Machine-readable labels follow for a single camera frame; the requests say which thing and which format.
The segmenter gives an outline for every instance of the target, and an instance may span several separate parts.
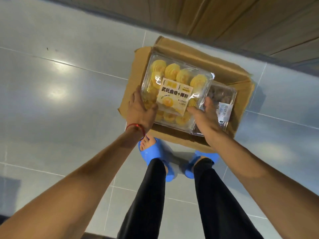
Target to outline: leg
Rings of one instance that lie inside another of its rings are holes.
[[[205,238],[263,238],[212,165],[212,160],[204,158],[194,166]]]
[[[165,177],[163,162],[157,158],[152,159],[124,218],[118,239],[157,239],[164,208]]]

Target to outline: cardboard box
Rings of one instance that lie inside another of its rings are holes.
[[[171,58],[184,61],[215,74],[215,81],[229,85],[237,90],[233,111],[226,129],[226,133],[234,137],[238,129],[241,117],[254,90],[254,84],[250,75],[240,66],[225,60],[209,56],[185,44],[160,36],[153,47],[143,47],[135,51],[135,59],[132,64],[131,75],[122,99],[120,114],[126,118],[130,95],[138,85],[141,85],[152,51],[157,51]],[[154,124],[150,133],[165,141],[184,145],[202,152],[214,152],[205,141],[205,138],[194,136],[172,128]]]

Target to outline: clear plastic lid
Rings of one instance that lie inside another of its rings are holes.
[[[186,110],[200,108],[214,74],[185,62],[152,53],[142,84],[142,98],[148,109],[159,106],[155,123],[192,133],[195,120]]]
[[[216,107],[218,123],[225,131],[228,125],[228,120],[235,102],[237,91],[227,85],[212,81],[207,96],[212,98]],[[195,125],[192,132],[193,135],[203,136],[198,127]]]

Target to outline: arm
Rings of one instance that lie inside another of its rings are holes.
[[[147,132],[156,111],[156,105],[145,109],[137,88],[129,102],[127,124],[141,124]],[[15,213],[0,226],[0,237],[80,238],[110,182],[142,136],[139,128],[129,127],[111,145]]]
[[[229,169],[283,238],[319,237],[319,197],[249,152],[218,125],[216,108],[205,100],[205,112],[189,108],[207,143]]]

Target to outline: red string bracelet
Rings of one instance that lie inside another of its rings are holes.
[[[142,139],[141,139],[140,141],[142,141],[142,140],[143,140],[143,138],[144,138],[144,137],[145,137],[145,135],[146,135],[146,134],[145,134],[144,127],[143,127],[142,125],[140,125],[140,124],[137,124],[137,123],[131,123],[131,124],[128,124],[128,125],[126,126],[125,130],[126,130],[129,126],[136,126],[136,127],[141,128],[142,133],[143,133],[143,137],[142,137]]]

